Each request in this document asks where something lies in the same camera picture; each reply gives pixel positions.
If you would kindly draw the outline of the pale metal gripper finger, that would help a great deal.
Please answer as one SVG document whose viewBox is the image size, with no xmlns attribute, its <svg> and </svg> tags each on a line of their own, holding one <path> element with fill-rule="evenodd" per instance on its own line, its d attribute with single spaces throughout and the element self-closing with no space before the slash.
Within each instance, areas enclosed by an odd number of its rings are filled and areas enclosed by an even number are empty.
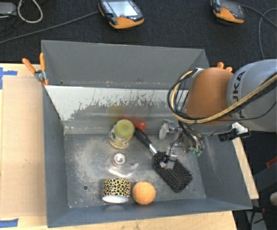
<svg viewBox="0 0 277 230">
<path fill-rule="evenodd" d="M 177 160 L 177 154 L 175 152 L 175 149 L 167 148 L 166 157 L 169 161 L 176 161 Z"/>
<path fill-rule="evenodd" d="M 167 161 L 161 161 L 160 162 L 160 167 L 162 168 L 162 169 L 173 169 L 173 167 L 174 167 L 174 162 L 173 161 L 171 161 L 171 160 L 167 160 Z"/>
</svg>

